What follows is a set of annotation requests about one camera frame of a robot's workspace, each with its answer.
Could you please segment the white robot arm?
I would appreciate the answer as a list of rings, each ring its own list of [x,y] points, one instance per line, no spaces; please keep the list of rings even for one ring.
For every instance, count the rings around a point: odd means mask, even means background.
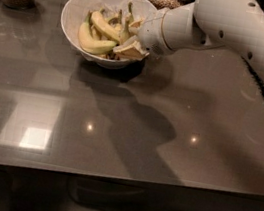
[[[257,0],[195,0],[149,12],[130,40],[154,56],[227,47],[264,89],[264,12]]]

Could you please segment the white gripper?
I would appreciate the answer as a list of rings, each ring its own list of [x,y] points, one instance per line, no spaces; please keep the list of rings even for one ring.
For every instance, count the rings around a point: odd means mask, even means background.
[[[130,27],[139,28],[137,36],[141,43],[135,40],[129,45],[117,46],[113,49],[114,53],[119,55],[120,58],[130,60],[142,60],[148,53],[159,56],[172,54],[172,49],[167,46],[163,38],[162,30],[163,19],[167,11],[167,8],[156,10],[150,13],[145,20],[141,18],[131,22]]]

